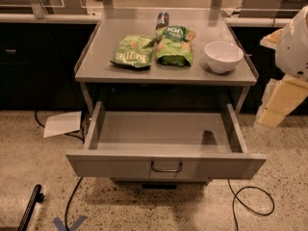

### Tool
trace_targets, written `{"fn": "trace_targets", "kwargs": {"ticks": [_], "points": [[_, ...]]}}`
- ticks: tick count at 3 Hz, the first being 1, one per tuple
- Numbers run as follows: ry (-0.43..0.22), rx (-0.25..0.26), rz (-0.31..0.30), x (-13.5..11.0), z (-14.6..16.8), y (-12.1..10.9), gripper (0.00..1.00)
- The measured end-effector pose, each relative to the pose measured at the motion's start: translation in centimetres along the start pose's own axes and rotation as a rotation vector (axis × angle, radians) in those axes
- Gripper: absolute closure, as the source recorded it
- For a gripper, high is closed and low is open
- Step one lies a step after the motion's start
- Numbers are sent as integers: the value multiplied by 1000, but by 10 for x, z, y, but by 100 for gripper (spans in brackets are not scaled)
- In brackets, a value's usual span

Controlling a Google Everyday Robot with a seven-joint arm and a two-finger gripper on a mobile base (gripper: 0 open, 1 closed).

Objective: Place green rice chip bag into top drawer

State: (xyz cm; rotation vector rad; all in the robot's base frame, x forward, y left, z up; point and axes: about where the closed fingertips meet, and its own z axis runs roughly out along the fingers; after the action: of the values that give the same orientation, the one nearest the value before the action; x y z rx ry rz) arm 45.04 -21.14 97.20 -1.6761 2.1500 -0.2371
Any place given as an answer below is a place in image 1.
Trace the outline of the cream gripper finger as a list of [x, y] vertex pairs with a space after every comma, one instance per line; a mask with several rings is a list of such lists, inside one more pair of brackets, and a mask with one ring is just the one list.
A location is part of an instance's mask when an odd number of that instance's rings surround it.
[[283, 29], [280, 28], [280, 29], [274, 31], [273, 33], [270, 33], [269, 35], [263, 37], [260, 40], [260, 44], [264, 47], [275, 50], [277, 48], [278, 42], [281, 38], [282, 32], [283, 32]]
[[288, 74], [282, 80], [270, 79], [257, 112], [257, 124], [276, 128], [307, 97], [308, 82], [305, 80]]

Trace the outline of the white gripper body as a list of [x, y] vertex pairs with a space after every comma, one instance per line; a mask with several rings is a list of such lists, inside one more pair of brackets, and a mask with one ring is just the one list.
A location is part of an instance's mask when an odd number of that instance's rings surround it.
[[275, 63], [284, 73], [308, 79], [308, 6], [286, 25], [275, 50]]

